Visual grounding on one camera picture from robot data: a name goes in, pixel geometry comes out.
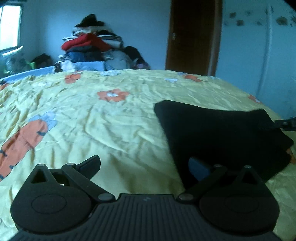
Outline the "window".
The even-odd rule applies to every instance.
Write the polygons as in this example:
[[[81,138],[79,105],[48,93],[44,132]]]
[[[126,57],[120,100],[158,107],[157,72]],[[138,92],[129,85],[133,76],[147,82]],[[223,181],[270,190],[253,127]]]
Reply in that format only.
[[[8,1],[1,6],[1,51],[19,45],[22,12],[21,1]]]

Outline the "black pants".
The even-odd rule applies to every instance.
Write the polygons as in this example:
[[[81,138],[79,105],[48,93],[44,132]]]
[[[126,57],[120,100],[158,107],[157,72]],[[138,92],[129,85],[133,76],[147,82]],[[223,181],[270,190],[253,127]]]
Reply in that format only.
[[[194,198],[273,199],[266,182],[293,140],[263,109],[233,111],[164,100],[154,106],[185,192]]]

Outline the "black bag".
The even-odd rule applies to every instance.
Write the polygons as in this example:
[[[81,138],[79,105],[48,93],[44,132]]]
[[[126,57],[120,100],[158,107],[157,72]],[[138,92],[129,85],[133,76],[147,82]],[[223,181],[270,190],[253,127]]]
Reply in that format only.
[[[35,57],[31,62],[35,64],[36,69],[50,67],[53,65],[52,57],[45,53]]]

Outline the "floral pillow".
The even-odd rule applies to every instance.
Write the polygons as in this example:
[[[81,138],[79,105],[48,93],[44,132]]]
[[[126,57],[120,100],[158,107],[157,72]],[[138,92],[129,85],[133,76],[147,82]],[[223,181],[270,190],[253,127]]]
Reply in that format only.
[[[15,65],[19,64],[22,61],[26,61],[25,58],[23,57],[22,53],[11,53],[11,54],[3,54],[3,60],[5,65],[7,65],[7,68],[10,68],[10,65]]]

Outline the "brown wooden door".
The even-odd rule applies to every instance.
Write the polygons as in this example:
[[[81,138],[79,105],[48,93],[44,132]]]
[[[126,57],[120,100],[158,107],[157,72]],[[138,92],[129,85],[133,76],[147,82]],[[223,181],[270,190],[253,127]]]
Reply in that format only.
[[[166,70],[216,74],[222,10],[221,0],[171,1]]]

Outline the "pile of clothes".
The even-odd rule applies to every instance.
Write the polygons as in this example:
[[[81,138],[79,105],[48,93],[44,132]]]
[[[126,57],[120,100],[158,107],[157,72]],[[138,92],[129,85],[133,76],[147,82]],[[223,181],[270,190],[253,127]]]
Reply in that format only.
[[[75,25],[72,34],[63,38],[60,61],[103,62],[105,70],[146,69],[149,64],[137,48],[124,46],[122,38],[105,22],[98,21],[95,14],[86,16]]]

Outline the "white wardrobe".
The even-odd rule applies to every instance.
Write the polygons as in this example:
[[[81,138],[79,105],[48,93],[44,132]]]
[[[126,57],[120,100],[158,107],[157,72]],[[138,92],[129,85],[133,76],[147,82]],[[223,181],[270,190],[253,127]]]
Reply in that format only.
[[[223,1],[216,76],[295,116],[295,10],[285,1]]]

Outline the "yellow carrot print bedsheet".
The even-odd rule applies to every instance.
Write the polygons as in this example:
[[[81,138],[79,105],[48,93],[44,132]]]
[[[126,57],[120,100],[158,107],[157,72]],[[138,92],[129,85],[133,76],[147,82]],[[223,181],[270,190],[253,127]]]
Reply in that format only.
[[[1,240],[295,240],[295,131],[290,163],[266,182],[279,204],[272,232],[232,236],[212,228],[185,194],[154,112],[170,100],[201,108],[263,109],[249,93],[211,76],[174,71],[79,71],[1,82]],[[91,181],[115,196],[61,233],[18,230],[11,205],[38,164],[60,169],[100,157]]]

